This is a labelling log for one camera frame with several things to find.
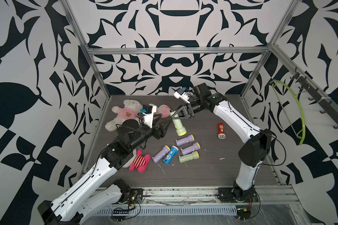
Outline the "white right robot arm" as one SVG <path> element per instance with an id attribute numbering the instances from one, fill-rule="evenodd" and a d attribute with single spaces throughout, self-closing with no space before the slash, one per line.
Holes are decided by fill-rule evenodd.
<path id="1" fill-rule="evenodd" d="M 238 176 L 233 184 L 232 196 L 234 200 L 243 202 L 255 194 L 254 180 L 260 166 L 267 157 L 272 133 L 268 129 L 261 129 L 247 120 L 221 93 L 212 93 L 205 83 L 193 88 L 193 94 L 186 88 L 176 89 L 174 97 L 185 104 L 176 109 L 172 120 L 192 118 L 203 110 L 209 110 L 221 118 L 243 142 L 238 152 L 241 165 Z"/>

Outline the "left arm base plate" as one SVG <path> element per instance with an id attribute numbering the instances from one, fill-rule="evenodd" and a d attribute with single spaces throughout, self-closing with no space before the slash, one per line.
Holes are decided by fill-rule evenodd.
<path id="1" fill-rule="evenodd" d="M 143 199 L 144 189 L 142 188 L 132 188 L 130 191 L 126 191 L 116 203 L 125 203 L 136 201 L 141 203 Z"/>

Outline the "red flashlight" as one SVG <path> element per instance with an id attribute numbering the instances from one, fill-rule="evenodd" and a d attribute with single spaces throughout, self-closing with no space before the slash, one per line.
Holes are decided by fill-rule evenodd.
<path id="1" fill-rule="evenodd" d="M 218 123 L 218 135 L 217 137 L 221 140 L 226 138 L 226 134 L 224 131 L 224 124 L 223 123 Z"/>

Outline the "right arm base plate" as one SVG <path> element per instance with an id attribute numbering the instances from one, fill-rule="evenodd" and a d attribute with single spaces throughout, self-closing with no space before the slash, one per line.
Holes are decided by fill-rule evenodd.
<path id="1" fill-rule="evenodd" d="M 258 194 L 253 188 L 244 191 L 239 187 L 219 188 L 217 197 L 221 202 L 249 203 L 259 201 Z"/>

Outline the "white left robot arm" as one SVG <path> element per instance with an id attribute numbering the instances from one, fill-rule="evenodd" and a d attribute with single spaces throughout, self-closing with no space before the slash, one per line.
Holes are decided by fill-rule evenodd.
<path id="1" fill-rule="evenodd" d="M 133 157 L 134 150 L 154 137 L 165 137 L 172 120 L 153 122 L 152 127 L 136 120 L 117 126 L 118 136 L 98 156 L 97 162 L 70 189 L 53 201 L 43 201 L 38 212 L 45 225 L 82 225 L 104 207 L 125 202 L 130 187 L 122 179 L 94 194 L 100 185 Z"/>

